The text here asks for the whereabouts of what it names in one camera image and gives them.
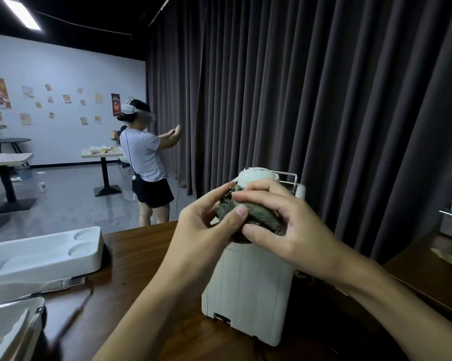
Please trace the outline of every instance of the black shorts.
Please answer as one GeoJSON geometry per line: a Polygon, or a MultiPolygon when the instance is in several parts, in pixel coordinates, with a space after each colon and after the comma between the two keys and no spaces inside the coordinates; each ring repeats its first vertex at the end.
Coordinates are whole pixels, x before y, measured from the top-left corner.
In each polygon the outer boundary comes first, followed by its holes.
{"type": "Polygon", "coordinates": [[[147,182],[139,175],[135,175],[133,193],[137,195],[139,202],[146,204],[151,209],[168,205],[174,200],[169,183],[165,178],[156,182],[147,182]]]}

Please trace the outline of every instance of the sleeve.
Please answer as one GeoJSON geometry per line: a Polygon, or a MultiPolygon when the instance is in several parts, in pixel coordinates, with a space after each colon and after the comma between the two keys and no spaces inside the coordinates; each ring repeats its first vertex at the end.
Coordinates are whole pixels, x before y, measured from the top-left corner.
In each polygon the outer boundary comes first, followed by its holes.
{"type": "Polygon", "coordinates": [[[151,151],[156,151],[159,147],[159,144],[161,143],[161,138],[150,132],[144,132],[142,140],[145,144],[145,147],[147,149],[150,149],[151,151]]]}

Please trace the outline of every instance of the white wall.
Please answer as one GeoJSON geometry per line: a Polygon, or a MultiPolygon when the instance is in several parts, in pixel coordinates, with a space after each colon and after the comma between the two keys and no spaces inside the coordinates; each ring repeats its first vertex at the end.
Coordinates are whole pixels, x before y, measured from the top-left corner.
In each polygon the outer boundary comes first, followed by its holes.
{"type": "MultiPolygon", "coordinates": [[[[82,148],[113,145],[110,131],[122,124],[112,115],[111,93],[120,94],[122,103],[129,96],[145,101],[143,61],[8,36],[0,36],[0,78],[12,104],[12,109],[0,109],[8,126],[2,137],[31,138],[20,143],[23,151],[34,152],[30,164],[81,162],[82,148]],[[24,85],[34,89],[34,99],[23,96],[24,85]],[[82,95],[76,92],[78,87],[84,89],[82,95]],[[103,104],[94,102],[94,93],[103,96],[103,104]],[[71,96],[72,104],[64,103],[63,94],[71,96]],[[47,96],[53,96],[54,103],[48,103],[47,96]],[[87,105],[82,106],[80,99],[87,105]],[[49,112],[55,114],[54,120],[49,112]],[[20,113],[30,114],[31,126],[21,125],[20,113]],[[102,118],[101,125],[94,123],[95,115],[102,118]],[[88,126],[81,125],[81,116],[88,126]]],[[[10,144],[3,144],[2,152],[13,152],[10,144]]]]}

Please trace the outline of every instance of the floor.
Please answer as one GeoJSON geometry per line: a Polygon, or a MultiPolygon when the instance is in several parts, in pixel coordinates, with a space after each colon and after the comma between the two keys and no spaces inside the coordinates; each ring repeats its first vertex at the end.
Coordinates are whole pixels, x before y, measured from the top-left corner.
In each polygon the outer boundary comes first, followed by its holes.
{"type": "MultiPolygon", "coordinates": [[[[100,226],[103,233],[136,228],[139,207],[127,170],[109,163],[110,185],[119,185],[122,193],[95,197],[93,188],[103,185],[99,164],[33,169],[32,178],[13,185],[18,199],[37,201],[30,210],[0,215],[0,222],[5,223],[0,227],[0,242],[92,226],[100,226]],[[39,182],[46,183],[46,192],[40,192],[39,182]]],[[[173,178],[168,181],[175,196],[170,220],[177,220],[194,197],[178,188],[173,178]]]]}

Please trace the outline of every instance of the white table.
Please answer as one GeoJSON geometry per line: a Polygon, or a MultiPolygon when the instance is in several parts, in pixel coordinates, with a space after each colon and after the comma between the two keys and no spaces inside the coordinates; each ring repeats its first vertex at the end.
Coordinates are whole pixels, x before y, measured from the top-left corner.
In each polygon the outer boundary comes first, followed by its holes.
{"type": "Polygon", "coordinates": [[[122,157],[122,156],[123,154],[117,151],[107,153],[91,153],[88,149],[83,149],[81,151],[81,158],[101,159],[102,179],[104,181],[104,186],[94,188],[95,196],[104,196],[122,193],[121,188],[118,185],[109,185],[109,175],[107,173],[107,162],[106,162],[106,158],[108,157],[122,157]]]}
{"type": "Polygon", "coordinates": [[[35,199],[17,200],[7,167],[19,166],[31,158],[33,153],[0,153],[0,177],[6,190],[7,202],[0,205],[0,214],[13,211],[29,210],[35,199]]]}

